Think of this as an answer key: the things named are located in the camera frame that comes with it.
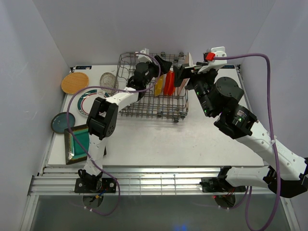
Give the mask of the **white rectangular plate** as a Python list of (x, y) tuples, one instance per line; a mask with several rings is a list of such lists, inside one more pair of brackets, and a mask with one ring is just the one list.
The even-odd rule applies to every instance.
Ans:
[[(193, 60), (192, 60), (192, 56), (191, 54), (188, 52), (186, 54), (186, 58), (184, 60), (184, 64), (189, 64), (189, 66), (192, 66), (193, 65)], [(182, 90), (184, 89), (186, 83), (187, 83), (187, 79), (184, 79), (181, 83), (181, 85), (178, 87), (178, 95), (181, 94)]]

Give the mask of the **yellow dotted scalloped plate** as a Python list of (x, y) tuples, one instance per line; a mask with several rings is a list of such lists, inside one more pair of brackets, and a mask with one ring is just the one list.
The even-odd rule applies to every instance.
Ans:
[(154, 86), (154, 96), (155, 97), (158, 97), (161, 94), (163, 86), (164, 86), (164, 79), (165, 79), (165, 75), (161, 75), (158, 78), (158, 80), (157, 80), (157, 82)]

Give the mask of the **orange round plate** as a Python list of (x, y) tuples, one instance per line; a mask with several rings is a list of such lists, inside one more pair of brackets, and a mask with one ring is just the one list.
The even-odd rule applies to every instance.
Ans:
[(175, 72), (173, 71), (171, 73), (171, 78), (170, 78), (170, 90), (169, 90), (169, 95), (173, 95), (173, 93), (175, 92)]
[(163, 94), (171, 96), (174, 92), (174, 89), (175, 89), (175, 87), (174, 87), (174, 72), (169, 71), (166, 75)]

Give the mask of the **white plate green rim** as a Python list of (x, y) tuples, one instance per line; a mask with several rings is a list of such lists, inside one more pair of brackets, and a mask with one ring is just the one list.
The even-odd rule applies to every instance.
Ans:
[(93, 89), (83, 93), (78, 102), (77, 109), (85, 117), (88, 117), (96, 98), (108, 98), (109, 94), (102, 89)]

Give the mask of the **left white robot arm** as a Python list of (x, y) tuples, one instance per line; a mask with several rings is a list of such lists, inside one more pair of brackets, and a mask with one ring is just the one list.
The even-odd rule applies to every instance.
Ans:
[(102, 187), (103, 159), (107, 153), (106, 146), (115, 128), (117, 114), (120, 110), (140, 100), (147, 85), (154, 77), (167, 74), (172, 62), (165, 61), (156, 55), (153, 61), (147, 58), (136, 64), (134, 74), (129, 78), (126, 87), (108, 98), (97, 97), (87, 119), (89, 132), (89, 156), (83, 169), (78, 171), (80, 179), (91, 192)]

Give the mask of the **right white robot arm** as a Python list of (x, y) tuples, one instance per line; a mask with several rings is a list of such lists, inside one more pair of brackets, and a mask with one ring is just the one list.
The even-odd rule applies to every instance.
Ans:
[(216, 118), (214, 126), (233, 140), (260, 156), (263, 167), (224, 166), (217, 177), (202, 180), (205, 192), (245, 191), (245, 186), (268, 188), (284, 198), (292, 198), (308, 190), (308, 160), (302, 158), (275, 139), (257, 117), (239, 105), (244, 90), (230, 77), (220, 77), (217, 68), (204, 73), (206, 64), (174, 66), (174, 85), (187, 79), (187, 90), (194, 90), (207, 117)]

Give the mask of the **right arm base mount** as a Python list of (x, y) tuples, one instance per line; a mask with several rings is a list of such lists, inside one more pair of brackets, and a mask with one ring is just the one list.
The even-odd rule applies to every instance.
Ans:
[(215, 192), (229, 192), (233, 187), (222, 178), (201, 178), (199, 184), (202, 186), (203, 192), (215, 193)]

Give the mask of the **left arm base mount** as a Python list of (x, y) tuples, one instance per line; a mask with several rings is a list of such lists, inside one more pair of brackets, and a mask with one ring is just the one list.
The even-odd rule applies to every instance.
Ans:
[(112, 178), (100, 178), (95, 183), (89, 183), (78, 178), (74, 188), (75, 193), (115, 193), (116, 181)]

